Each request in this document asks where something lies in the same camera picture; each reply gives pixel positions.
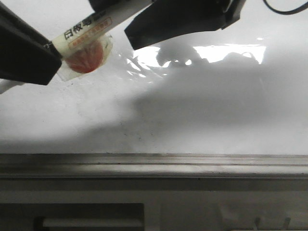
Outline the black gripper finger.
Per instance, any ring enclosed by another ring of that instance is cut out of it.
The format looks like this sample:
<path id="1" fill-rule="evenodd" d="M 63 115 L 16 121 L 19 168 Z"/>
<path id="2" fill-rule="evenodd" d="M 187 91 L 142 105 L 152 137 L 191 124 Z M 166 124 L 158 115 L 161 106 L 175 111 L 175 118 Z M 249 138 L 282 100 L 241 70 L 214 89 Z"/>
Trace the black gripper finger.
<path id="1" fill-rule="evenodd" d="M 243 0 L 156 0 L 126 27 L 134 50 L 181 35 L 225 29 L 240 19 Z"/>
<path id="2" fill-rule="evenodd" d="M 0 78 L 48 85 L 62 65 L 51 42 L 3 3 L 0 5 Z"/>

